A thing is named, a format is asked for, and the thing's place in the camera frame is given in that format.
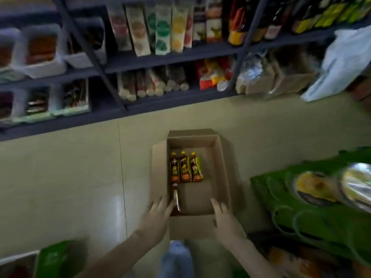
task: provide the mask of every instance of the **beige floor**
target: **beige floor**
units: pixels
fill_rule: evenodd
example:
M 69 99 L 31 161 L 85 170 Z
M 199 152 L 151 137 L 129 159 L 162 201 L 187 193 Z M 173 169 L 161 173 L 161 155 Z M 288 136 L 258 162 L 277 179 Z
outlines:
M 234 146 L 248 232 L 269 228 L 249 178 L 371 143 L 371 117 L 346 94 L 304 103 L 233 97 L 0 143 L 0 257 L 64 239 L 89 261 L 130 235 L 145 209 L 153 144 L 169 130 L 213 128 Z M 155 277 L 165 244 L 134 268 Z M 200 277 L 229 277 L 223 249 L 192 242 Z

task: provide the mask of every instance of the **blue jeans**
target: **blue jeans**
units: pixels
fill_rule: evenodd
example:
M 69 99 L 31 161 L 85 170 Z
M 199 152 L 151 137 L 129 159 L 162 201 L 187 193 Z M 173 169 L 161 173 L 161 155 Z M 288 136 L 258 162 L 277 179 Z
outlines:
M 161 260 L 157 278 L 194 278 L 191 252 L 181 241 L 173 241 Z

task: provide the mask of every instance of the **open cardboard box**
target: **open cardboard box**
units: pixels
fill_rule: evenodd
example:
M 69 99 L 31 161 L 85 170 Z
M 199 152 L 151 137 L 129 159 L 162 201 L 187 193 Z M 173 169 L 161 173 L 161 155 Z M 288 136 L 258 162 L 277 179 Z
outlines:
M 296 74 L 285 74 L 282 69 L 282 62 L 278 54 L 284 55 L 286 62 L 297 71 Z M 305 52 L 300 46 L 288 46 L 278 51 L 270 52 L 272 67 L 276 73 L 273 91 L 271 94 L 297 93 L 312 82 L 315 72 L 310 67 Z
M 265 57 L 262 58 L 264 72 L 254 80 L 245 80 L 239 75 L 236 82 L 236 91 L 239 94 L 269 93 L 272 90 L 275 72 Z
M 201 158 L 204 179 L 202 182 L 179 184 L 179 198 L 184 215 L 169 219 L 170 240 L 201 239 L 214 235 L 215 219 L 210 198 L 226 203 L 232 212 L 240 206 L 239 188 L 234 174 L 233 162 L 225 154 L 226 141 L 214 130 L 170 131 L 166 140 L 152 147 L 151 199 L 168 195 L 173 198 L 170 187 L 170 154 L 180 156 L 182 150 L 189 156 L 195 152 Z

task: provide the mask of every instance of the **tile grout line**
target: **tile grout line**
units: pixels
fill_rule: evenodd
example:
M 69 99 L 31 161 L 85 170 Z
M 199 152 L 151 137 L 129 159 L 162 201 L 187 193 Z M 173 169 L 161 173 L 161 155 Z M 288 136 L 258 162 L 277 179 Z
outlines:
M 121 138 L 120 138 L 120 125 L 119 122 L 117 121 L 117 129 L 118 129 L 118 143 L 120 146 L 120 164 L 121 164 L 121 179 L 122 179 L 122 184 L 123 184 L 123 156 L 121 155 Z M 128 226 L 126 223 L 126 207 L 125 207 L 125 193 L 124 193 L 124 187 L 123 187 L 123 212 L 125 213 L 125 233 L 126 233 L 126 238 L 128 237 Z

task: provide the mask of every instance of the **hand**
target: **hand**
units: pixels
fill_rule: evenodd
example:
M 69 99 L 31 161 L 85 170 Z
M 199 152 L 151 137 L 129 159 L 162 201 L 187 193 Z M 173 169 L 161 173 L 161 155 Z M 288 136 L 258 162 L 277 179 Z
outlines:
M 214 198 L 211 198 L 211 203 L 215 211 L 216 237 L 227 250 L 232 252 L 239 242 L 247 239 L 246 233 L 224 203 L 219 205 Z
M 148 205 L 147 212 L 134 233 L 140 236 L 149 248 L 155 247 L 164 239 L 174 205 L 175 201 L 172 200 L 167 206 L 167 196 L 161 196 Z

